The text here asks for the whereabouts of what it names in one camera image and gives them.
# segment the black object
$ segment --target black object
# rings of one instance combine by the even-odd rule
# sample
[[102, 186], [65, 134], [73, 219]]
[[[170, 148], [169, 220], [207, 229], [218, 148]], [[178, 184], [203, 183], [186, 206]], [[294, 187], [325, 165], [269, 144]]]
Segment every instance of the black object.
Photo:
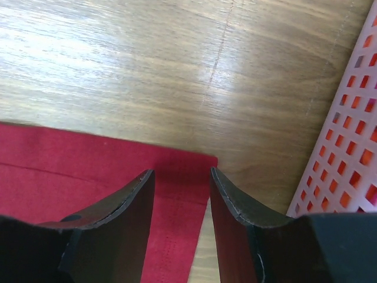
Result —
[[376, 282], [377, 213], [289, 218], [211, 170], [221, 283]]
[[154, 171], [61, 222], [0, 216], [1, 283], [140, 282]]

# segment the wood grain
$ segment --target wood grain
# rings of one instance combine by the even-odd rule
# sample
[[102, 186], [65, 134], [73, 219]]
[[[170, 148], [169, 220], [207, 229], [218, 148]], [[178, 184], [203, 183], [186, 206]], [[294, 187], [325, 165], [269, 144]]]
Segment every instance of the wood grain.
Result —
[[[0, 0], [0, 120], [213, 154], [285, 212], [372, 0]], [[190, 282], [219, 282], [210, 213]]]

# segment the plastic grid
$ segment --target plastic grid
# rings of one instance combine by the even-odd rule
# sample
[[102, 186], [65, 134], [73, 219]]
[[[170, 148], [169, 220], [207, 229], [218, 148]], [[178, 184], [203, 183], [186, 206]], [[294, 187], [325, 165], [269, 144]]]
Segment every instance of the plastic grid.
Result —
[[287, 215], [377, 211], [377, 2]]

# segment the scratch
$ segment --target scratch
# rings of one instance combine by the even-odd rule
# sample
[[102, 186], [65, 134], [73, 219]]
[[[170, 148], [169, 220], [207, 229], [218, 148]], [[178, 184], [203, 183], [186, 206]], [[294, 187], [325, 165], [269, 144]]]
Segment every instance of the scratch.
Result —
[[224, 49], [225, 36], [226, 36], [226, 32], [227, 32], [227, 30], [229, 29], [229, 26], [230, 26], [230, 17], [231, 17], [231, 15], [233, 13], [233, 8], [234, 8], [234, 0], [232, 0], [232, 3], [230, 4], [230, 9], [229, 9], [228, 14], [227, 14], [226, 19], [225, 19], [225, 27], [224, 27], [223, 33], [221, 35], [221, 41], [220, 41], [219, 50], [217, 52], [214, 65], [212, 67], [211, 76], [210, 76], [210, 79], [208, 81], [207, 91], [206, 91], [206, 93], [203, 96], [203, 99], [202, 99], [202, 101], [201, 101], [201, 103], [199, 105], [198, 111], [201, 109], [202, 105], [204, 104], [204, 102], [206, 100], [206, 97], [208, 95], [208, 90], [210, 89], [210, 87], [212, 85], [212, 81], [213, 81], [214, 75], [215, 75], [216, 70], [217, 70], [217, 65], [219, 64], [220, 57], [221, 57], [221, 54], [222, 54], [223, 49]]
[[265, 280], [266, 280], [266, 273], [265, 273], [265, 271], [264, 271], [264, 265], [263, 265], [262, 257], [260, 256], [260, 254], [257, 254], [257, 255], [258, 255], [258, 257], [259, 257], [260, 264], [261, 264], [261, 266], [262, 266], [262, 272], [263, 272], [263, 278], [262, 278], [261, 283], [264, 283]]
[[35, 172], [49, 173], [49, 174], [53, 174], [53, 175], [73, 178], [73, 179], [76, 179], [76, 180], [82, 180], [82, 181], [86, 181], [86, 182], [90, 182], [90, 183], [96, 183], [92, 180], [88, 180], [88, 179], [84, 179], [84, 178], [80, 178], [80, 177], [76, 177], [76, 176], [71, 176], [71, 175], [68, 175], [68, 174], [52, 172], [52, 171], [48, 171], [48, 170], [44, 170], [44, 169], [38, 169], [38, 168], [32, 168], [32, 167], [26, 167], [26, 166], [19, 166], [19, 165], [9, 164], [9, 163], [5, 163], [5, 162], [0, 162], [0, 166], [8, 166], [8, 167], [13, 167], [13, 168], [31, 170], [31, 171], [35, 171]]
[[326, 59], [326, 62], [325, 62], [325, 64], [324, 64], [323, 68], [322, 68], [322, 72], [321, 72], [321, 74], [320, 74], [320, 76], [319, 76], [319, 81], [318, 81], [318, 83], [317, 83], [317, 85], [316, 85], [316, 88], [315, 88], [315, 90], [314, 90], [313, 97], [310, 99], [309, 105], [308, 105], [308, 107], [307, 107], [307, 109], [306, 109], [305, 117], [307, 117], [307, 115], [309, 115], [309, 113], [310, 113], [310, 111], [311, 111], [311, 109], [312, 109], [312, 104], [313, 104], [313, 102], [314, 102], [314, 95], [315, 95], [316, 93], [318, 93], [318, 91], [319, 91], [319, 87], [320, 87], [321, 82], [322, 82], [322, 79], [323, 79], [323, 74], [325, 73], [325, 71], [326, 71], [326, 69], [327, 69], [327, 66], [329, 65], [329, 61], [330, 61], [331, 58], [333, 57], [332, 54], [333, 54], [333, 52], [334, 52], [334, 50], [335, 50], [336, 44], [337, 44], [337, 42], [338, 42], [338, 39], [339, 39], [340, 35], [342, 34], [342, 32], [343, 32], [343, 30], [344, 30], [344, 26], [345, 26], [345, 24], [346, 24], [347, 19], [349, 18], [349, 14], [350, 14], [350, 12], [351, 12], [351, 10], [352, 10], [354, 4], [355, 4], [355, 1], [352, 1], [351, 4], [349, 5], [349, 8], [348, 8], [347, 14], [345, 15], [345, 17], [344, 17], [344, 19], [343, 19], [343, 22], [342, 22], [342, 24], [340, 25], [339, 31], [338, 31], [338, 33], [336, 34], [336, 37], [335, 37], [335, 39], [334, 39], [334, 43], [333, 43], [333, 45], [332, 45], [332, 47], [331, 47], [331, 49], [330, 49], [330, 53], [329, 53], [329, 55], [328, 55], [328, 57], [327, 57], [327, 59]]

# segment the red cloth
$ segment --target red cloth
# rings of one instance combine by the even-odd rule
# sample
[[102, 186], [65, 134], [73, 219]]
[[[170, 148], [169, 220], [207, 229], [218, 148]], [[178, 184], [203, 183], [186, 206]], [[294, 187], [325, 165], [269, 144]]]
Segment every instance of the red cloth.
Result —
[[156, 170], [142, 283], [186, 283], [215, 157], [43, 127], [0, 124], [0, 214], [59, 221]]

